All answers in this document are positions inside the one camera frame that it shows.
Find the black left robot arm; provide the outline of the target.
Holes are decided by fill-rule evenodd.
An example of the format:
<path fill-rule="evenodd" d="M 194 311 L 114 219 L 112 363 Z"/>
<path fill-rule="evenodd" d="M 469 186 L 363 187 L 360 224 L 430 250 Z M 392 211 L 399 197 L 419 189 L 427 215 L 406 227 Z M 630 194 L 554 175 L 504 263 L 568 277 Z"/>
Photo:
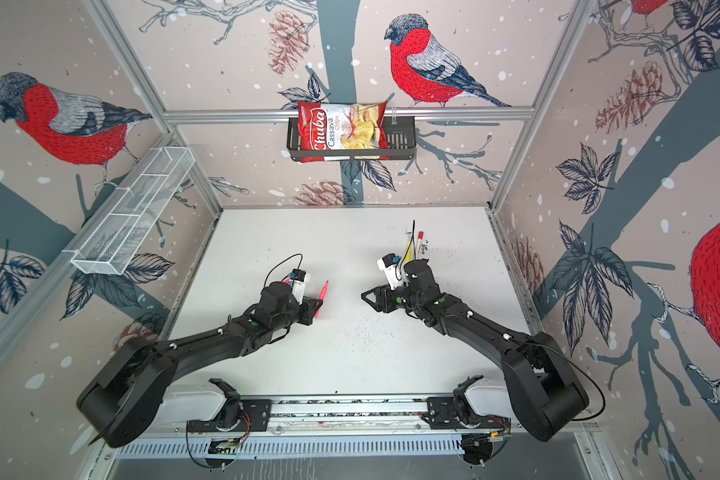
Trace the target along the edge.
<path fill-rule="evenodd" d="M 83 389 L 76 407 L 113 448 L 144 433 L 158 416 L 169 386 L 217 362 L 250 355 L 292 325 L 309 326 L 320 298 L 297 299 L 293 288 L 273 282 L 256 304 L 220 327 L 174 340 L 128 340 Z"/>

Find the pink highlighter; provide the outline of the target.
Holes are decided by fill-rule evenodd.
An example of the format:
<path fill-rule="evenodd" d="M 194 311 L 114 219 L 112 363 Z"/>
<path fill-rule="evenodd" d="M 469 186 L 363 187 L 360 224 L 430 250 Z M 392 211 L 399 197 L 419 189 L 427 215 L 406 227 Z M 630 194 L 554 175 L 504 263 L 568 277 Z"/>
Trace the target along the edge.
<path fill-rule="evenodd" d="M 321 291 L 320 291 L 320 294 L 319 294 L 318 299 L 322 302 L 322 303 L 321 303 L 321 306 L 322 306 L 322 304 L 324 303 L 325 297 L 326 297 L 326 295 L 327 295 L 328 288 L 329 288 L 329 284 L 330 284 L 330 282 L 329 282 L 329 281 L 326 281 L 326 282 L 324 283 Z M 318 309 L 316 310 L 313 319 L 316 320 L 316 319 L 318 318 L 321 306 L 318 307 Z"/>

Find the yellow highlighter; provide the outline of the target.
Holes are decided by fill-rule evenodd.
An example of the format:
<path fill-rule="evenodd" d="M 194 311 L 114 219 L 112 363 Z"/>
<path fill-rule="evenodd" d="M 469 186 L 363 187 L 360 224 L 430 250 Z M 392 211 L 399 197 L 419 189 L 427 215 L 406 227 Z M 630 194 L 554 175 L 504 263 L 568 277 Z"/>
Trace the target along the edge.
<path fill-rule="evenodd" d="M 413 257 L 414 243 L 415 243 L 415 232 L 412 231 L 408 235 L 406 250 L 405 250 L 405 253 L 403 256 L 403 261 L 405 263 L 409 262 Z"/>

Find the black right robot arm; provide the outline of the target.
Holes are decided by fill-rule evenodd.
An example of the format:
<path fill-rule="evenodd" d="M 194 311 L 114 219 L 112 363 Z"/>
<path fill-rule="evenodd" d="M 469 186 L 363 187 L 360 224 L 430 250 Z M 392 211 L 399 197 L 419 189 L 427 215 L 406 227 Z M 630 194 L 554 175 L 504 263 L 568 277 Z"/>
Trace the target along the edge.
<path fill-rule="evenodd" d="M 460 298 L 443 292 L 426 259 L 404 266 L 406 280 L 380 285 L 361 294 L 379 313 L 403 310 L 438 333 L 457 339 L 489 359 L 503 374 L 509 408 L 499 411 L 499 401 L 483 394 L 478 378 L 454 391 L 460 421 L 474 416 L 514 418 L 540 441 L 551 439 L 589 407 L 589 397 L 574 365 L 548 334 L 530 335 L 511 330 L 469 307 Z"/>

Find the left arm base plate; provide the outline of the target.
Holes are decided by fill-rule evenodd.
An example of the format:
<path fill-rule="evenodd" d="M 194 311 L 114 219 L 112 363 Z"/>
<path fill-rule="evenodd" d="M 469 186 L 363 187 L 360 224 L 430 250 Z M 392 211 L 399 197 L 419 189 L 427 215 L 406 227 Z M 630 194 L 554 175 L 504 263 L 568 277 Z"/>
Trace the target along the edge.
<path fill-rule="evenodd" d="M 258 433 L 267 430 L 273 402 L 270 399 L 242 398 L 227 401 L 211 420 L 191 420 L 189 433 Z"/>

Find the white red whiteboard marker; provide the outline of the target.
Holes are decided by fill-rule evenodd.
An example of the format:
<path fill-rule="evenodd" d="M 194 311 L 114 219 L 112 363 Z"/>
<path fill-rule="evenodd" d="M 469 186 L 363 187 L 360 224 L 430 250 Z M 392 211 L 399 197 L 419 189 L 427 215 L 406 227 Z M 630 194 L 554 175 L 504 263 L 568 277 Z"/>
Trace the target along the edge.
<path fill-rule="evenodd" d="M 417 254 L 423 255 L 423 252 L 425 249 L 425 247 L 424 247 L 424 232 L 423 231 L 418 232 L 416 246 L 417 246 Z"/>

